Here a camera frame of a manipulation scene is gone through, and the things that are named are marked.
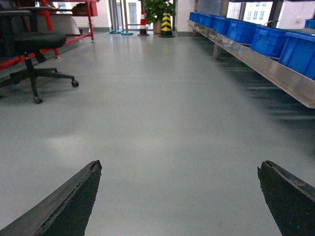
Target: metal shelf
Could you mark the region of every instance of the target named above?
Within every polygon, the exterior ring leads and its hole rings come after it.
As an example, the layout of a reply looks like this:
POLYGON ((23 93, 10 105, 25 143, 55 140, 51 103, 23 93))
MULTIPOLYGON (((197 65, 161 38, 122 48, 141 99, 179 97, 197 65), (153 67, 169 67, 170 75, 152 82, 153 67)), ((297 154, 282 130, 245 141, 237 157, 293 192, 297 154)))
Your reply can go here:
POLYGON ((237 43, 224 35, 205 28, 193 21, 188 25, 207 37, 215 44, 231 53, 237 59, 264 76, 273 84, 290 94, 296 100, 309 108, 315 108, 315 81, 263 56, 249 47, 237 43))

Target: office chair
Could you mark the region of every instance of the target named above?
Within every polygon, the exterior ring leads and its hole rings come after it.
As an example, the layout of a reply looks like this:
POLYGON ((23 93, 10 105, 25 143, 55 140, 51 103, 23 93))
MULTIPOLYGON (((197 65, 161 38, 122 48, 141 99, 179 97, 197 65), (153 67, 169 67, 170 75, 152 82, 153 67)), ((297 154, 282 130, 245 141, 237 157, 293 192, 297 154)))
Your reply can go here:
POLYGON ((0 88, 11 84, 17 84, 21 80, 30 78, 31 88, 36 104, 42 103, 42 98, 37 93, 36 80, 38 77, 67 78, 71 79, 73 87, 78 87, 79 82, 74 76, 61 74, 56 68, 35 69, 29 57, 34 53, 39 63, 44 62, 45 56, 40 53, 42 49, 54 49, 62 47, 66 36, 59 32, 38 32, 37 12, 50 10, 49 7, 19 7, 18 10, 4 10, 0 5, 0 34, 5 43, 5 54, 9 57, 24 56, 26 69, 11 73, 10 78, 0 82, 0 88), (14 33, 12 19, 14 17, 28 16, 30 20, 30 32, 14 33))

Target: chair caster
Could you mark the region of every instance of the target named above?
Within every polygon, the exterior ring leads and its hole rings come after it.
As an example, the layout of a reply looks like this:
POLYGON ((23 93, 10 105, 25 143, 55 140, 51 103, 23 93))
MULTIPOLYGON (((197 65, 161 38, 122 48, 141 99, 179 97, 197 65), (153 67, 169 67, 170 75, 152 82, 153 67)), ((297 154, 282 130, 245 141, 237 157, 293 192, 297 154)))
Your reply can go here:
POLYGON ((75 87, 78 87, 79 86, 79 81, 77 80, 74 80, 74 81, 71 81, 71 84, 72 86, 75 88, 75 87))
POLYGON ((35 101, 36 104, 39 104, 39 103, 43 102, 43 99, 41 99, 40 96, 34 96, 34 101, 35 101))

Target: green plant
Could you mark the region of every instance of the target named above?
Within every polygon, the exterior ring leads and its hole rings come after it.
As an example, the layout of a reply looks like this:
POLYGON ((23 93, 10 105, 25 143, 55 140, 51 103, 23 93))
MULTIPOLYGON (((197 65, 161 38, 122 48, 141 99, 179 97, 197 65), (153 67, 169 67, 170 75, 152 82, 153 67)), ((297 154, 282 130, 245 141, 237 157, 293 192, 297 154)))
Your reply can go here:
POLYGON ((146 23, 156 23, 159 20, 163 21, 165 8, 169 8, 170 15, 174 14, 174 4, 169 0, 145 0, 146 23))

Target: shelf leg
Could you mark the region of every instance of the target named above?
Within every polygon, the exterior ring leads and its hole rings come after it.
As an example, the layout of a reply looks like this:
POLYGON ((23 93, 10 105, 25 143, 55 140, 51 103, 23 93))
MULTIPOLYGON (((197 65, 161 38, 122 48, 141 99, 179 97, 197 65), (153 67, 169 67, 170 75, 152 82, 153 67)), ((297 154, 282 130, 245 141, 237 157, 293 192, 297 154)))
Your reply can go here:
MULTIPOLYGON (((194 12, 198 12, 198 0, 195 0, 195 4, 194 4, 194 9, 193 9, 194 12)), ((192 30, 192 36, 195 38, 196 37, 196 33, 197 31, 196 30, 192 30)))
POLYGON ((218 44, 215 43, 215 48, 213 50, 213 57, 215 58, 215 60, 220 59, 221 52, 222 52, 222 48, 218 44))
POLYGON ((91 2, 87 2, 87 10, 88 10, 88 19, 89 19, 89 26, 90 26, 90 32, 91 32, 91 38, 92 43, 95 43, 94 41, 94 31, 93 31, 93 25, 92 25, 92 19, 91 19, 91 2))

